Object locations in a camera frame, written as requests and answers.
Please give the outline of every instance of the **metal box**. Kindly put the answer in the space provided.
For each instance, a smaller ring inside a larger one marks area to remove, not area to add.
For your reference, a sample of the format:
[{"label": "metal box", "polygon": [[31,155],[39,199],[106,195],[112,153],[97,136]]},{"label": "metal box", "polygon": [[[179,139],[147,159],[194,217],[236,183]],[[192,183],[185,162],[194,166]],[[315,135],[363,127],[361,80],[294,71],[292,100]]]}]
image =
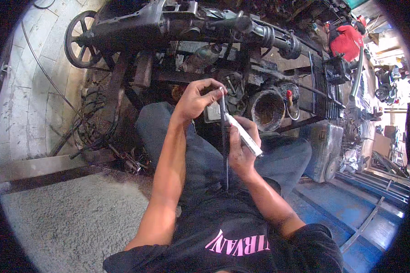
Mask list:
[{"label": "metal box", "polygon": [[330,181],[338,168],[343,128],[332,123],[315,123],[301,128],[299,136],[311,144],[311,160],[304,174],[313,181]]}]

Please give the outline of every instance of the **forearm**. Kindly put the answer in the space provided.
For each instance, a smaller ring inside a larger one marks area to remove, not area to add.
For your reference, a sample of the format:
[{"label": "forearm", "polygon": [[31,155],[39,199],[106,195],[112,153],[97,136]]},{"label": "forearm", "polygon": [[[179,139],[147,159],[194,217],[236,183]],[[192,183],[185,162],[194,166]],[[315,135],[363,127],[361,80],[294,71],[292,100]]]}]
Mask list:
[{"label": "forearm", "polygon": [[125,250],[141,245],[171,243],[175,212],[185,181],[186,125],[170,120],[158,166],[153,177],[152,195],[141,219],[137,235]]},{"label": "forearm", "polygon": [[158,200],[176,208],[185,182],[187,125],[175,118],[170,119],[153,178],[150,201]]},{"label": "forearm", "polygon": [[303,227],[291,206],[253,169],[242,177],[263,217],[277,227],[283,236]]}]

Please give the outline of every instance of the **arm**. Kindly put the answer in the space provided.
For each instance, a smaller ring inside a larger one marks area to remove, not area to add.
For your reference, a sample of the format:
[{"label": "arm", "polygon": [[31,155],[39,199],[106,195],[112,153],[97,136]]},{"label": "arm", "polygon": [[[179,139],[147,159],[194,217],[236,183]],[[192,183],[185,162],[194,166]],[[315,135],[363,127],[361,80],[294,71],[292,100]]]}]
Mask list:
[{"label": "arm", "polygon": [[[212,86],[216,90],[201,96]],[[187,86],[170,118],[166,138],[153,177],[152,194],[141,219],[137,235],[125,251],[143,245],[169,245],[175,227],[175,211],[185,182],[186,132],[191,119],[198,117],[206,105],[218,100],[223,84],[204,79]]]},{"label": "arm", "polygon": [[[252,139],[261,146],[257,125],[244,118],[235,119],[246,129]],[[240,134],[235,127],[230,128],[229,163],[247,186],[252,199],[263,217],[288,237],[295,230],[305,226],[290,205],[257,173],[254,168],[255,156],[241,145]]]}]

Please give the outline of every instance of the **concrete floor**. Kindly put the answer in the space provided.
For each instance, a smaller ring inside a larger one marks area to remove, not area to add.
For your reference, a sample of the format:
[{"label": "concrete floor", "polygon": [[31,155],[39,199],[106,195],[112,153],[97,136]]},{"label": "concrete floor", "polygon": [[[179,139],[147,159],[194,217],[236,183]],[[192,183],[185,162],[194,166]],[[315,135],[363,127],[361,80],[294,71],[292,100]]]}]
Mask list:
[{"label": "concrete floor", "polygon": [[104,272],[103,260],[135,236],[152,179],[107,170],[1,196],[8,220],[40,272]]}]

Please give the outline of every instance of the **red shirt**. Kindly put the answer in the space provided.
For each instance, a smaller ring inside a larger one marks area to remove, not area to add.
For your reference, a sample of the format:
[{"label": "red shirt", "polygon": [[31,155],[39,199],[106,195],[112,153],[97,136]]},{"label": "red shirt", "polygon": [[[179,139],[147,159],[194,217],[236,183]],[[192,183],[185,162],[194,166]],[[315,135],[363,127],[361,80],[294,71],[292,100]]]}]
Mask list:
[{"label": "red shirt", "polygon": [[352,61],[360,54],[360,47],[363,46],[363,40],[360,32],[350,25],[340,26],[337,28],[340,35],[330,43],[331,51],[336,56],[338,53],[344,53],[344,59]]}]

